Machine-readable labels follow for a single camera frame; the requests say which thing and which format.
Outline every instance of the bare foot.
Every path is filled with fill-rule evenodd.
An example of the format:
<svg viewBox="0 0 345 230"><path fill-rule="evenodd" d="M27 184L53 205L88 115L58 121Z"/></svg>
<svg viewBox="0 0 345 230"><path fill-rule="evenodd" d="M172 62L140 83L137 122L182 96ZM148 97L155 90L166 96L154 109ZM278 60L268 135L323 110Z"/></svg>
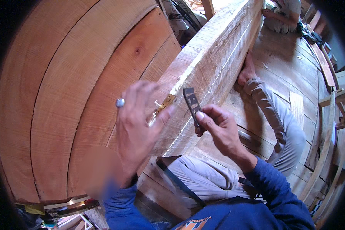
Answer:
<svg viewBox="0 0 345 230"><path fill-rule="evenodd" d="M243 70L239 73L238 83L239 85L244 86L249 79L256 76L257 75L254 70L254 64L252 59L252 50L249 50L245 57Z"/></svg>

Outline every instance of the strap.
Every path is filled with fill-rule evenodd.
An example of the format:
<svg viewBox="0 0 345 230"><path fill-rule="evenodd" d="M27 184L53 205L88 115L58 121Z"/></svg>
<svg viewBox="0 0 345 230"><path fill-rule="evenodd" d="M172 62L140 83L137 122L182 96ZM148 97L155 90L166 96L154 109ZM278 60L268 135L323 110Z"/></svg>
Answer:
<svg viewBox="0 0 345 230"><path fill-rule="evenodd" d="M203 202L192 190L190 190L170 169L167 168L166 164L160 159L156 164L165 172L165 174L177 185L179 188L192 197L200 206L205 207L206 203Z"/></svg>
<svg viewBox="0 0 345 230"><path fill-rule="evenodd" d="M245 179L245 178L243 178L243 177L239 177L239 183L245 184L245 185L247 185L247 186L254 187L254 186L252 185L252 183L251 183L248 179Z"/></svg>

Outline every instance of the hand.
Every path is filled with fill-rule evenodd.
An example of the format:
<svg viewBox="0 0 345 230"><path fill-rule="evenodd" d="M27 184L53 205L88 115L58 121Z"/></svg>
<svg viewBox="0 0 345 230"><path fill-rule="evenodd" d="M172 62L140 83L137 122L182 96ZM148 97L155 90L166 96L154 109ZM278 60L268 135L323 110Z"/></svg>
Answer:
<svg viewBox="0 0 345 230"><path fill-rule="evenodd" d="M156 117L152 127L148 126L146 106L157 83L140 80L122 93L124 107L119 108L116 121L118 155L124 171L122 188L128 187L137 169L147 158L156 141L160 137L174 106L162 110Z"/></svg>
<svg viewBox="0 0 345 230"><path fill-rule="evenodd" d="M231 113L217 105L207 104L202 107L202 112L196 113L196 118L200 125L199 128L196 128L198 136L209 131L215 146L223 155L237 163L244 173L253 170L258 159L242 146L237 123Z"/></svg>
<svg viewBox="0 0 345 230"><path fill-rule="evenodd" d="M215 104L207 104L202 107L202 112L196 113L196 118L200 124L200 127L196 128L198 137L209 131L215 146L223 155L229 156L232 151L242 147L237 123L228 111Z"/></svg>
<svg viewBox="0 0 345 230"><path fill-rule="evenodd" d="M275 13L270 9L262 9L262 15L266 18L274 18Z"/></svg>

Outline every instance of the seated person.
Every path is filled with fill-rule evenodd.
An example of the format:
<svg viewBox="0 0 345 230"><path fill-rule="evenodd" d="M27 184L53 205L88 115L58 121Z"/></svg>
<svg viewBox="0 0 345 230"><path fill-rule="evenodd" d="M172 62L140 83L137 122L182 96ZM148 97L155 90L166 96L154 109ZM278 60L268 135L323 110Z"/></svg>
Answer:
<svg viewBox="0 0 345 230"><path fill-rule="evenodd" d="M263 25L277 33L295 32L299 22L300 0L266 0Z"/></svg>

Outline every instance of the leg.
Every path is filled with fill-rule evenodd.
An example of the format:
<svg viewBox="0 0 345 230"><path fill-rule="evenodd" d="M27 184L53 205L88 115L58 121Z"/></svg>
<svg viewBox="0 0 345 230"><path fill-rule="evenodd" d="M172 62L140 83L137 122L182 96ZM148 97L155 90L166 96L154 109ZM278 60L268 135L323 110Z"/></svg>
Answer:
<svg viewBox="0 0 345 230"><path fill-rule="evenodd" d="M305 146L303 130L300 129L298 122L282 101L256 76L250 53L245 59L245 67L240 73L238 81L244 86L244 91L256 100L275 132L277 143L268 163L271 163L285 176L291 175Z"/></svg>
<svg viewBox="0 0 345 230"><path fill-rule="evenodd" d="M241 187L238 186L238 174L234 170L223 166L211 166L191 156L179 157L168 168L205 202L237 195L249 198L243 189L238 189ZM197 206L197 203L186 195L184 200L190 208Z"/></svg>

